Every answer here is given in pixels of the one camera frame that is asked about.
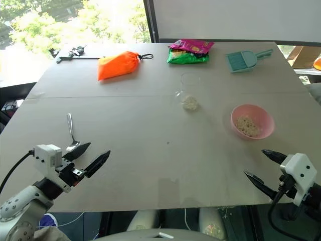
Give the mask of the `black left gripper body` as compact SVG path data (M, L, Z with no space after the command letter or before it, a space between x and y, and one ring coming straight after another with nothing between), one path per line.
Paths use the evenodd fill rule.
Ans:
M55 168L55 171L59 180L62 181L61 187L74 187L85 176L84 170L75 168L75 164L65 158L62 158L62 163Z

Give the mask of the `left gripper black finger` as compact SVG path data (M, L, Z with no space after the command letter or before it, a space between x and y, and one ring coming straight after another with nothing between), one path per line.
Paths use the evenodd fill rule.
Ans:
M87 166L84 171L85 171L85 177L90 178L93 176L107 161L109 158L111 151L107 151L100 156L98 156L89 166Z
M78 159L83 153L85 153L85 151L87 150L87 148L90 145L91 145L90 142L78 145L73 150L67 152L62 158L67 161L74 161L74 160Z

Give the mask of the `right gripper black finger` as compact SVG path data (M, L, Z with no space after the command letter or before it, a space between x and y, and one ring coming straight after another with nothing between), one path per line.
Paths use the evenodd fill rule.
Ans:
M269 149L262 149L261 152L267 156L270 160L274 161L275 163L281 165L282 162L286 159L287 155L280 153L280 152L276 152L273 150L269 150Z
M263 180L246 170L244 170L244 173L247 176L247 178L252 182L252 184L265 195L267 195L271 200L273 200L276 197L277 192L266 186Z

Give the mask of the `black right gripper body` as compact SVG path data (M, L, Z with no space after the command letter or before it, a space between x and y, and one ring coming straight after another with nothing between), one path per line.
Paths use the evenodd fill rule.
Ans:
M279 178L279 188L278 193L276 195L276 200L279 201L283 195L294 199L297 194L297 189L295 187L296 181L289 174L282 174Z

